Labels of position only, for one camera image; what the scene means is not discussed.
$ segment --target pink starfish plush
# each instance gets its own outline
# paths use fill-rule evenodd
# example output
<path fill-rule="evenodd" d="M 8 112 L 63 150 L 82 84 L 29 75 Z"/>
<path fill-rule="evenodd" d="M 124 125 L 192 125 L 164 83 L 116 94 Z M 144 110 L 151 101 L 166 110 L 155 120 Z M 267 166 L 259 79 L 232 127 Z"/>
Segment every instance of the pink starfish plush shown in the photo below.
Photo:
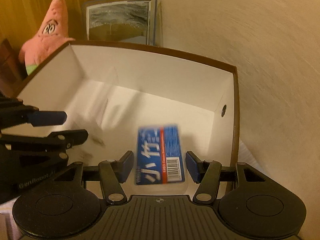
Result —
<path fill-rule="evenodd" d="M 43 62 L 68 37 L 68 11 L 65 0 L 52 0 L 38 33 L 26 41 L 19 53 L 19 61 L 26 64 L 28 74 Z"/>

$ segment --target blue package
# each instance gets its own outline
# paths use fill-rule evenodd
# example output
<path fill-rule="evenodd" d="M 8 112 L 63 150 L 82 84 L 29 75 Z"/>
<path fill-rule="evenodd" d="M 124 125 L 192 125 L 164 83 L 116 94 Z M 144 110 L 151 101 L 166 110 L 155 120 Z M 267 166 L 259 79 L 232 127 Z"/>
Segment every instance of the blue package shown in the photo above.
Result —
<path fill-rule="evenodd" d="M 184 181 L 178 127 L 143 127 L 138 131 L 136 184 Z"/>

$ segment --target barcode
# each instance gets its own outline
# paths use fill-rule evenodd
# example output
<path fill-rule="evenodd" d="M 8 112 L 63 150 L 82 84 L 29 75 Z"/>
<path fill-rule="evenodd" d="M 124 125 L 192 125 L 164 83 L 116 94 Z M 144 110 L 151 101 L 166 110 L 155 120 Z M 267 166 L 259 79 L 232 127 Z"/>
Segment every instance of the barcode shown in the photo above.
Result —
<path fill-rule="evenodd" d="M 141 181 L 141 168 L 136 168 L 136 183 L 139 183 Z"/>
<path fill-rule="evenodd" d="M 167 157 L 167 180 L 182 181 L 179 157 Z"/>

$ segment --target screw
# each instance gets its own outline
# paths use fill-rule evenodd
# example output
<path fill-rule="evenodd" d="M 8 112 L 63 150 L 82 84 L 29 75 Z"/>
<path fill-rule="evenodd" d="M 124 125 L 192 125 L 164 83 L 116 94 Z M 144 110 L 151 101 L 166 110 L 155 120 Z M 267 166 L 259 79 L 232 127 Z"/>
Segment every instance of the screw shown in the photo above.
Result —
<path fill-rule="evenodd" d="M 211 196 L 206 193 L 201 193 L 196 196 L 196 199 L 199 201 L 209 201 L 211 199 Z"/>
<path fill-rule="evenodd" d="M 113 202 L 117 202 L 117 201 L 123 200 L 124 196 L 119 193 L 113 193 L 113 194 L 110 194 L 108 198 Z"/>
<path fill-rule="evenodd" d="M 66 153 L 59 153 L 59 157 L 65 160 L 68 158 L 68 155 Z"/>

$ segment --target open cardboard box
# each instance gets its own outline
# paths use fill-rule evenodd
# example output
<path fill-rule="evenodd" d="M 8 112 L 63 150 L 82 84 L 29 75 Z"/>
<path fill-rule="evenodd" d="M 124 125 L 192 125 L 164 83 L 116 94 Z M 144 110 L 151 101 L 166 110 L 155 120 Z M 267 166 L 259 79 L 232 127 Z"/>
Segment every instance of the open cardboard box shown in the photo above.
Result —
<path fill-rule="evenodd" d="M 98 165 L 127 150 L 136 153 L 138 127 L 164 124 L 178 125 L 183 159 L 191 150 L 224 166 L 237 161 L 236 68 L 213 59 L 140 44 L 72 41 L 46 59 L 16 96 L 40 110 L 63 110 L 68 120 L 58 127 L 20 125 L 6 133 L 47 136 L 53 130 L 88 130 L 87 142 L 67 151 L 70 163 Z M 133 168 L 122 188 L 128 197 L 192 197 L 198 185 L 184 170 L 185 182 L 137 186 Z M 88 189 L 101 197 L 99 184 L 88 183 Z"/>

